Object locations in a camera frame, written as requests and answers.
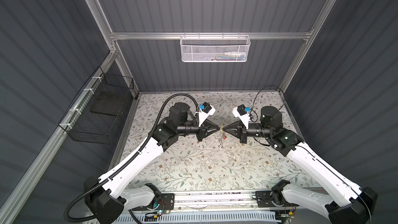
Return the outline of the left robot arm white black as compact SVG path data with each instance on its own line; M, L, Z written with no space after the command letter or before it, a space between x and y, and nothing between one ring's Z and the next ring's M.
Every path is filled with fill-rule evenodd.
M111 224L126 210L137 207L157 209L162 194L154 184L146 183L132 193L128 193L126 187L141 170L175 144L179 137L195 135L200 142L219 131L219 126L208 120L215 111L207 102L199 105L195 113L190 111L188 104L175 103L169 115L155 125L154 133L130 155L98 179L89 178L85 182L85 190L99 187L85 196L85 204L94 218L101 224Z

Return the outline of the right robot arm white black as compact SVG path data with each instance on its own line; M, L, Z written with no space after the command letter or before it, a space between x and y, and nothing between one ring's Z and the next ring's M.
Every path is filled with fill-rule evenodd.
M232 113L239 120L224 132L245 144L248 137L264 138L268 145L294 162L327 192L326 195L292 185L282 179L267 200L275 206L296 204L324 216L333 224L370 224L378 198L370 187L361 187L330 166L295 132L284 128L282 113L273 106L261 109L259 123L252 123L250 108L240 105Z

